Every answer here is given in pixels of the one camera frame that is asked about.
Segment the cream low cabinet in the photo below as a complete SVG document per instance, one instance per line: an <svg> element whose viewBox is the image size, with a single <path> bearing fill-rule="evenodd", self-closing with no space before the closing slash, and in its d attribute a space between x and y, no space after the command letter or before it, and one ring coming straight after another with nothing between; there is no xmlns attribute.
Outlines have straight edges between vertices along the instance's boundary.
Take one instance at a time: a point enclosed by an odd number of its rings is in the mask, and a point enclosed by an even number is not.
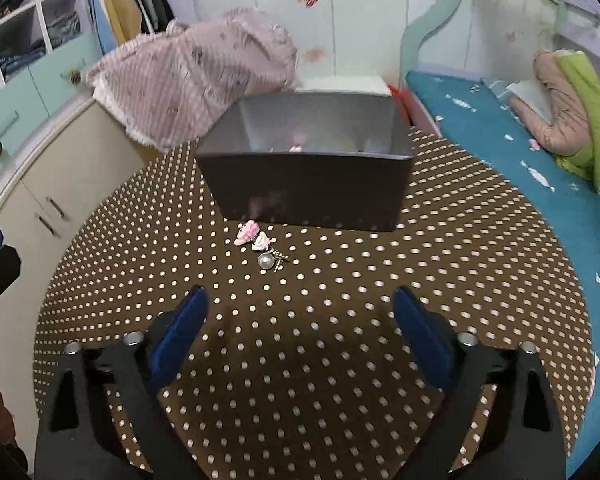
<svg viewBox="0 0 600 480"><path fill-rule="evenodd" d="M92 98L53 117L34 143L16 172L0 179L0 229L21 260L20 277L0 297L0 390L28 460L38 434L35 327L48 283L91 213L144 166L121 125Z"/></svg>

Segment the blue candy print mattress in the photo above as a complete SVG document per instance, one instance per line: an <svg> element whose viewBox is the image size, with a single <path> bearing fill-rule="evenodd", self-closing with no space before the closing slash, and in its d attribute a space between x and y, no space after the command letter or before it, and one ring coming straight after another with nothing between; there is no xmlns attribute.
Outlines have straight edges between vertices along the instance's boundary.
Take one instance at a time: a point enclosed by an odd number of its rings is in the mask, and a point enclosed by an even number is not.
<svg viewBox="0 0 600 480"><path fill-rule="evenodd" d="M502 95L506 84L413 70L408 88L453 143L482 159L524 194L550 224L579 279L591 324L592 362L585 367L588 405L567 460L571 478L591 479L587 461L600 446L600 193L590 182L560 168L554 157L531 146L524 128Z"/></svg>

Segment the hanging clothes row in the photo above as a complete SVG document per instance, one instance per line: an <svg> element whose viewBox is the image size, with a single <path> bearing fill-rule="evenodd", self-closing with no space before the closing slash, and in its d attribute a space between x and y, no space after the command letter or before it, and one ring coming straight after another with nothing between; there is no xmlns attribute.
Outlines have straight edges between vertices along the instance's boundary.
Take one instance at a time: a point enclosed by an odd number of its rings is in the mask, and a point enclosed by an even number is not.
<svg viewBox="0 0 600 480"><path fill-rule="evenodd" d="M138 35L164 32L175 14L169 0L84 0L102 54Z"/></svg>

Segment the brown polka dot tablecloth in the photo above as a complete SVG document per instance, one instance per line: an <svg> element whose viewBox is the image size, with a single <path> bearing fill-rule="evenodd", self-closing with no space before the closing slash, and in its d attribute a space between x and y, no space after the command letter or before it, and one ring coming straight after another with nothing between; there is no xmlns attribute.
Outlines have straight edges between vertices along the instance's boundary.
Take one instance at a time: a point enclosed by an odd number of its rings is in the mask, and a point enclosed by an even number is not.
<svg viewBox="0 0 600 480"><path fill-rule="evenodd" d="M428 386L393 319L409 287L490 346L536 345L565 448L582 425L593 359L565 249L509 180L415 133L415 171L391 232L267 224L276 272L234 243L193 151L164 155L101 202L59 261L36 326L35 402L62 347L144 330L195 285L208 320L159 402L213 479L387 479L426 431Z"/></svg>

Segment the dark brown jewelry box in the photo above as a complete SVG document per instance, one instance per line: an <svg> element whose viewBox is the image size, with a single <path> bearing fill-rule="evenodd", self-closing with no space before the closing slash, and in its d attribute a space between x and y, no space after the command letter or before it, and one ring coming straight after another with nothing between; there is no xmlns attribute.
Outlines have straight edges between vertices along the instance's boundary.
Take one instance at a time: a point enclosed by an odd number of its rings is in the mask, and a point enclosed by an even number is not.
<svg viewBox="0 0 600 480"><path fill-rule="evenodd" d="M280 92L234 103L195 157L230 220L390 232L415 162L393 96Z"/></svg>

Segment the white wardrobe doors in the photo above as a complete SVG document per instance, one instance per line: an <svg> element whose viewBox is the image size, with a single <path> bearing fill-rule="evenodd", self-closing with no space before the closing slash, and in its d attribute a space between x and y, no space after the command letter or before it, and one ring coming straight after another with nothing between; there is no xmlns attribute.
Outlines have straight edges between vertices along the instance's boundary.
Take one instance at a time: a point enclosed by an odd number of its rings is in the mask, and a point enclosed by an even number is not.
<svg viewBox="0 0 600 480"><path fill-rule="evenodd" d="M400 80L403 33L434 0L194 0L198 18L257 8L291 34L302 78Z"/></svg>

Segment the pearl earring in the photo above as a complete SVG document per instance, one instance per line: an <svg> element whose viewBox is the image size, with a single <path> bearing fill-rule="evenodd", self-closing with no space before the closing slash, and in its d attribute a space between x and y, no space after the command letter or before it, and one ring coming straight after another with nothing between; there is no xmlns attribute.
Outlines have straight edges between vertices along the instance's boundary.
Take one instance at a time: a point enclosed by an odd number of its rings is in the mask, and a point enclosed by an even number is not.
<svg viewBox="0 0 600 480"><path fill-rule="evenodd" d="M288 256L275 249L261 252L260 255L258 255L258 265L263 271L273 270L274 272L277 272L288 260Z"/></svg>

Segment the pink hair clips pile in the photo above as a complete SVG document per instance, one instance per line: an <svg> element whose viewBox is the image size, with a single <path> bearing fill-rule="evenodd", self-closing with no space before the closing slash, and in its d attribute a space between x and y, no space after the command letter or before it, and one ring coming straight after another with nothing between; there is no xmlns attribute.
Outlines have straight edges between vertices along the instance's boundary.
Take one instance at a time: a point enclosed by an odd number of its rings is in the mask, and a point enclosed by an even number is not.
<svg viewBox="0 0 600 480"><path fill-rule="evenodd" d="M250 245L254 252L267 252L272 240L261 230L257 222L248 220L238 230L234 245L237 247Z"/></svg>

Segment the white pillow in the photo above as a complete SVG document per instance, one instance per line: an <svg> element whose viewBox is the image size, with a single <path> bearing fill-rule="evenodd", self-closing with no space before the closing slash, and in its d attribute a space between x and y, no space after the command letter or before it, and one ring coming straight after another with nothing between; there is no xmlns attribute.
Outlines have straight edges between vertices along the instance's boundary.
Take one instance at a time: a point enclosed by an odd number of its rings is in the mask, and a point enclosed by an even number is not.
<svg viewBox="0 0 600 480"><path fill-rule="evenodd" d="M554 115L550 95L539 81L528 79L512 82L506 86L506 89L512 96L516 96L542 117L544 122L550 125L553 123Z"/></svg>

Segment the pink and green quilt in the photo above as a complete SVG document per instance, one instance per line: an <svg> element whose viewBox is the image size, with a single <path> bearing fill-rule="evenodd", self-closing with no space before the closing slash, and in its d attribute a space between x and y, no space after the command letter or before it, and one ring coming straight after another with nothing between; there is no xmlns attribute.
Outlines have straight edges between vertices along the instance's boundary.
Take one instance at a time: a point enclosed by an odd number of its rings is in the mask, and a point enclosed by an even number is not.
<svg viewBox="0 0 600 480"><path fill-rule="evenodd" d="M539 50L533 73L548 97L552 120L518 96L510 98L510 106L558 166L600 192L600 78L593 64L582 51Z"/></svg>

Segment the teal drawer unit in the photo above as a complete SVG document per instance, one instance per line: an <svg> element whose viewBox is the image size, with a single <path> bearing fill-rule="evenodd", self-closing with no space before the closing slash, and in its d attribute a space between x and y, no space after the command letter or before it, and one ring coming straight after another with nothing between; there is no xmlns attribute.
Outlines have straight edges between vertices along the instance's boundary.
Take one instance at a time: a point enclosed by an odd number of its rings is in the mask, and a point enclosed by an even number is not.
<svg viewBox="0 0 600 480"><path fill-rule="evenodd" d="M94 32L84 32L0 89L0 172L43 122L86 91L85 74L101 57Z"/></svg>

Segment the lilac cubby shelf unit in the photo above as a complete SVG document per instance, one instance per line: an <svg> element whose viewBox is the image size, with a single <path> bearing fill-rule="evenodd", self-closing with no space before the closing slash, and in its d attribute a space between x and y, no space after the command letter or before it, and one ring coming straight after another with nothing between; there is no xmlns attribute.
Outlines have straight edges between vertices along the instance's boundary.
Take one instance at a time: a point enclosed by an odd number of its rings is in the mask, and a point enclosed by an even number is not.
<svg viewBox="0 0 600 480"><path fill-rule="evenodd" d="M2 0L0 89L24 68L91 29L85 0Z"/></svg>

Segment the pink checkered blanket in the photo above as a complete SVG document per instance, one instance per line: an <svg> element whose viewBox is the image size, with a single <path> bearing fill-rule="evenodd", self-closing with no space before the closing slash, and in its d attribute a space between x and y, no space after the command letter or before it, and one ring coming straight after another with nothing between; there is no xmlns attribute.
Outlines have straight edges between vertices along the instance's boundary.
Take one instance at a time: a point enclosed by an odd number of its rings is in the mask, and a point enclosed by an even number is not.
<svg viewBox="0 0 600 480"><path fill-rule="evenodd" d="M166 153L204 136L244 96L294 84L298 49L264 12L170 21L104 55L85 80L135 142Z"/></svg>

